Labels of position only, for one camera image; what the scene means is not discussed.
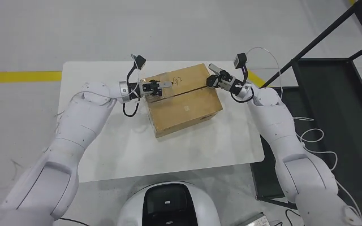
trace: black cable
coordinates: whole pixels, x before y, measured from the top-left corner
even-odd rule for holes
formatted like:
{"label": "black cable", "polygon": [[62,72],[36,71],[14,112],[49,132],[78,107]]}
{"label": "black cable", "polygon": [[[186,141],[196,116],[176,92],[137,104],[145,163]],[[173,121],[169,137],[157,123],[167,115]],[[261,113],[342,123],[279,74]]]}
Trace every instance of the black cable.
{"label": "black cable", "polygon": [[85,226],[89,226],[88,224],[85,224],[85,223],[83,223],[83,222],[80,222],[80,221],[77,221],[77,220],[68,219],[68,218],[59,218],[59,220],[67,220],[67,221],[76,222],[76,223],[78,223],[78,224],[82,224],[82,225],[85,225]]}
{"label": "black cable", "polygon": [[123,103],[123,113],[124,113],[124,115],[127,116],[127,117],[133,117],[133,116],[135,116],[135,115],[136,115],[136,112],[137,112],[137,110],[138,110],[138,105],[140,105],[140,103],[137,103],[136,109],[135,109],[135,111],[133,112],[132,115],[127,115],[127,113],[126,113],[126,111],[125,111],[125,109],[124,109],[125,106],[126,106],[126,103]]}
{"label": "black cable", "polygon": [[[131,76],[131,74],[135,71],[136,68],[137,68],[136,63],[134,63],[134,64],[133,64],[133,67],[131,68],[131,70],[130,70],[129,73],[127,74],[127,80],[126,80],[126,82],[127,82],[127,88],[128,88],[129,85],[130,85],[130,76]],[[135,111],[133,112],[133,114],[132,114],[132,115],[129,115],[129,114],[127,114],[126,111],[125,111],[126,103],[123,103],[123,113],[124,113],[124,115],[127,116],[127,117],[133,117],[133,116],[135,116],[136,113],[137,113],[137,110],[138,110],[138,105],[140,105],[139,102],[137,103],[136,109],[135,109]]]}
{"label": "black cable", "polygon": [[127,74],[127,85],[129,85],[130,84],[130,76],[131,76],[131,74],[135,71],[135,69],[136,69],[136,64],[134,63],[133,64],[133,67],[132,67],[132,69],[129,71],[129,73]]}
{"label": "black cable", "polygon": [[243,71],[243,75],[244,75],[243,85],[245,85],[245,83],[247,82],[247,79],[248,79],[248,70],[247,70],[246,66],[242,67],[242,71]]}
{"label": "black cable", "polygon": [[291,209],[288,209],[288,210],[286,210],[286,211],[285,211],[285,216],[287,217],[287,219],[288,219],[288,221],[289,221],[290,225],[291,225],[291,226],[293,226],[292,221],[289,219],[289,216],[288,216],[288,211],[292,212],[293,214],[295,214],[295,215],[297,215],[297,216],[300,216],[300,215],[299,215],[299,214],[297,214],[296,212],[292,211]]}
{"label": "black cable", "polygon": [[254,98],[254,90],[253,90],[252,87],[250,87],[250,89],[251,89],[252,95],[251,95],[251,97],[250,97],[249,99],[247,99],[246,101],[239,101],[239,100],[237,100],[237,99],[232,95],[232,93],[230,93],[230,94],[231,94],[231,97],[232,97],[237,103],[246,103],[246,102],[248,102],[248,101],[251,101],[251,100]]}

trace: white wire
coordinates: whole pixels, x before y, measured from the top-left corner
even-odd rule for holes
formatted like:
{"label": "white wire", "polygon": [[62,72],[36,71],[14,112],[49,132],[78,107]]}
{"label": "white wire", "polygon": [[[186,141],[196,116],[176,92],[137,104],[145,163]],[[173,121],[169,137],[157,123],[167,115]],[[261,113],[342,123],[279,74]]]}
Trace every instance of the white wire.
{"label": "white wire", "polygon": [[[306,118],[306,117],[294,117],[294,119],[296,119],[296,120],[302,120],[302,121],[314,121],[314,119]],[[310,132],[310,131],[320,131],[320,132],[322,133],[322,136],[321,136],[319,139],[314,140],[314,141],[310,141],[310,140],[304,139],[303,136],[306,135],[306,134],[307,134],[308,132]],[[295,134],[296,134],[296,136],[299,138],[300,142],[303,144],[303,148],[304,148],[306,151],[308,151],[308,152],[310,152],[310,153],[316,153],[316,154],[326,154],[326,153],[334,154],[334,156],[335,156],[335,162],[334,162],[333,167],[332,167],[330,170],[332,171],[332,170],[335,169],[335,167],[337,166],[337,163],[338,163],[338,156],[337,156],[337,154],[336,154],[334,151],[312,151],[312,150],[307,149],[307,148],[305,147],[305,143],[303,142],[303,141],[305,141],[305,142],[309,142],[309,143],[315,143],[315,142],[321,141],[321,140],[324,138],[324,132],[323,132],[322,129],[318,129],[318,128],[309,129],[309,130],[305,131],[301,136],[298,135],[297,133],[295,133]]]}
{"label": "white wire", "polygon": [[[139,81],[140,81],[140,68],[139,68],[139,66],[138,66],[138,64],[137,64],[137,61],[135,60],[135,58],[134,58],[134,55],[133,54],[131,54],[131,57],[132,57],[132,59],[133,59],[133,61],[135,62],[135,65],[136,65],[136,69],[137,69],[137,71],[138,71],[138,77],[137,77],[137,84],[136,84],[136,86],[135,86],[135,88],[131,91],[131,92],[129,92],[128,94],[126,94],[126,95],[124,95],[124,96],[121,96],[121,97],[109,97],[109,96],[106,96],[106,95],[101,95],[101,94],[99,94],[99,93],[95,93],[95,92],[92,92],[92,91],[80,91],[80,92],[77,92],[76,94],[74,94],[73,96],[72,96],[72,98],[70,99],[70,101],[69,102],[71,102],[73,99],[74,99],[74,97],[76,97],[78,94],[81,94],[81,93],[92,93],[92,94],[95,94],[95,95],[99,95],[100,97],[106,97],[106,98],[110,98],[110,99],[118,99],[118,98],[122,98],[122,97],[128,97],[129,95],[131,95],[132,93],[134,93],[137,97],[139,97],[138,95],[137,95],[137,93],[135,93],[135,91],[136,91],[136,89],[137,89],[137,87],[138,87],[138,83],[139,83]],[[59,113],[57,113],[56,115],[54,115],[54,117],[58,117],[59,115],[62,115],[64,113],[64,111],[62,111],[62,112],[59,112]]]}
{"label": "white wire", "polygon": [[282,74],[281,74],[281,68],[279,67],[279,63],[278,63],[277,59],[275,58],[275,56],[269,50],[267,50],[266,48],[260,47],[260,46],[256,46],[256,47],[253,47],[253,48],[249,49],[249,51],[247,51],[247,53],[246,53],[246,56],[253,49],[262,49],[262,50],[267,51],[274,58],[275,62],[277,62],[278,72],[279,72],[279,82],[281,84],[281,99],[282,99],[282,97],[283,97],[283,86],[282,86],[282,77],[281,77]]}
{"label": "white wire", "polygon": [[349,208],[351,208],[353,211],[358,213],[359,218],[362,218],[362,214],[361,211],[356,203],[356,201],[353,199],[352,195],[342,186],[342,184],[340,184],[337,180],[335,181],[338,186],[340,186],[340,188],[342,188],[342,190],[344,190],[344,192],[346,192],[348,194],[348,196],[351,198],[353,204],[356,206],[356,208],[353,208],[352,206],[348,206]]}
{"label": "white wire", "polygon": [[306,117],[294,117],[293,119],[301,120],[301,121],[314,121],[314,119],[306,118]]}
{"label": "white wire", "polygon": [[[319,139],[315,140],[315,141],[309,141],[309,140],[304,139],[303,136],[306,135],[310,131],[320,131],[322,133],[322,136]],[[309,142],[309,143],[315,143],[315,142],[321,141],[323,139],[324,132],[321,129],[313,128],[313,129],[309,129],[309,130],[305,131],[304,133],[301,134],[301,136],[298,135],[298,137],[300,138],[301,141],[305,141],[305,142]]]}

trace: black panel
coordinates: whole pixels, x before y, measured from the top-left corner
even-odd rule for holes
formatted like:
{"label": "black panel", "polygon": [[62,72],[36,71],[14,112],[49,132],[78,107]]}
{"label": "black panel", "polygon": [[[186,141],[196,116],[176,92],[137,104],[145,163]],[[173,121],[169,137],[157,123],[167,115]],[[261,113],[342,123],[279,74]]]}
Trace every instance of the black panel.
{"label": "black panel", "polygon": [[148,189],[142,225],[197,226],[195,208],[187,187],[166,184]]}
{"label": "black panel", "polygon": [[[317,126],[325,132],[323,143],[338,155],[333,173],[361,206],[362,83],[356,68],[346,59],[302,59],[293,70]],[[345,193],[340,196],[353,206]]]}

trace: black shelf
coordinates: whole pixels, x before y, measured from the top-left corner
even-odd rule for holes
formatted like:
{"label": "black shelf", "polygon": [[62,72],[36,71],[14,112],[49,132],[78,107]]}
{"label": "black shelf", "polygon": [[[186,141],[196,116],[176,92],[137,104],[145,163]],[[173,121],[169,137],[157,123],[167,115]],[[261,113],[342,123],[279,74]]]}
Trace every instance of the black shelf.
{"label": "black shelf", "polygon": [[[362,55],[362,50],[349,58],[302,59],[302,57],[351,15],[359,16],[361,13],[362,0],[359,0],[281,69],[281,73],[284,73],[292,67],[299,85],[299,87],[284,88],[282,101],[294,117],[315,119],[315,121],[296,121],[296,132],[302,134],[311,128],[320,128],[324,131],[325,137],[322,141],[307,143],[306,147],[314,151],[337,153],[338,164],[333,174],[351,193],[359,206],[362,206],[362,180],[359,176],[362,172],[360,135],[362,134],[362,81],[353,60]],[[278,77],[279,72],[272,76],[262,88],[270,85]],[[320,134],[313,131],[305,138],[316,140],[320,138]],[[292,203],[272,200],[284,197],[284,194],[275,174],[273,153],[263,138],[261,141],[265,159],[260,163],[251,164],[256,198],[276,205],[296,208]],[[320,154],[318,156],[330,168],[333,166],[334,155]],[[348,205],[353,206],[346,193],[340,191],[338,195]]]}

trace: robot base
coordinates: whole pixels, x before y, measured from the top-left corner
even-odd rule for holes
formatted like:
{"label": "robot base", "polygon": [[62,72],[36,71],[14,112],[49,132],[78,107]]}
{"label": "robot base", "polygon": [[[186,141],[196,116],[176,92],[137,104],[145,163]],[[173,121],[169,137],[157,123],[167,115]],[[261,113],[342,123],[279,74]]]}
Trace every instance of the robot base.
{"label": "robot base", "polygon": [[148,186],[134,194],[120,211],[118,226],[220,226],[214,202],[187,182]]}

